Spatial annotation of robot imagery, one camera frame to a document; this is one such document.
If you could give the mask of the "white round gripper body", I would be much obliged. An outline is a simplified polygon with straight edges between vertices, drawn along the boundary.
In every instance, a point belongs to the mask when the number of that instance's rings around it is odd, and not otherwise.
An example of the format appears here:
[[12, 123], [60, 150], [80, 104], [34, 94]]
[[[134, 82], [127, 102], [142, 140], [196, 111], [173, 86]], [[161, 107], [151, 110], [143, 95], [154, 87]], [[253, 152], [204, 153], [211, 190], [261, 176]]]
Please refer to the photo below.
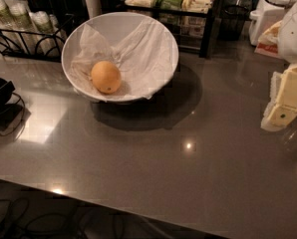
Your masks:
[[287, 62], [297, 64], [297, 2], [281, 21], [278, 33], [278, 54]]

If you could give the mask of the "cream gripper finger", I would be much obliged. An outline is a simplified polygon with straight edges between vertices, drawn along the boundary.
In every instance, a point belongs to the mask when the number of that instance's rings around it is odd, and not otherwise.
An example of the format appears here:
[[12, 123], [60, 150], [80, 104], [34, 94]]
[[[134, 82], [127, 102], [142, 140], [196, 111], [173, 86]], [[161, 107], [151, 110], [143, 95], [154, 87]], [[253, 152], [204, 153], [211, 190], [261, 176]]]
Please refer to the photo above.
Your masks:
[[274, 72], [270, 82], [270, 102], [261, 121], [267, 131], [287, 127], [297, 117], [297, 64], [290, 64], [283, 72]]

